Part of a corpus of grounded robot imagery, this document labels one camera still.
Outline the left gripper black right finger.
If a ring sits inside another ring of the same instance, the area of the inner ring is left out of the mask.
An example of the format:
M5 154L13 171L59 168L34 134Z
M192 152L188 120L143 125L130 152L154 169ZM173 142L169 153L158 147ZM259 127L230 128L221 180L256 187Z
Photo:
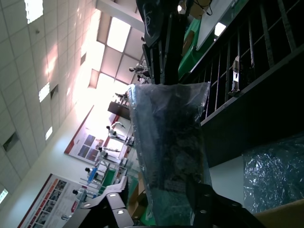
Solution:
M196 228L262 228L264 225L240 203L218 195L210 185L188 182L187 199Z

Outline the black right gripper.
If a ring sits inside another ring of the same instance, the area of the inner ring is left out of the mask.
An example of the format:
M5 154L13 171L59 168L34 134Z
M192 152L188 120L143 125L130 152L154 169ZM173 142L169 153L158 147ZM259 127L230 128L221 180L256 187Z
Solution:
M136 5L144 23L145 44L142 48L152 84L177 84L187 17L184 14L172 13L177 11L176 0L137 0ZM154 42L160 37L164 20L168 15L162 60L162 51Z

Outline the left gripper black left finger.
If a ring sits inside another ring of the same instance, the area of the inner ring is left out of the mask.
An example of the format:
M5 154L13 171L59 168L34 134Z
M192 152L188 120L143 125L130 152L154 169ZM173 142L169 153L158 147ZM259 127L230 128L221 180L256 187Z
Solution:
M81 204L71 217L72 228L126 228L133 220L126 208L128 178L107 186L103 194Z

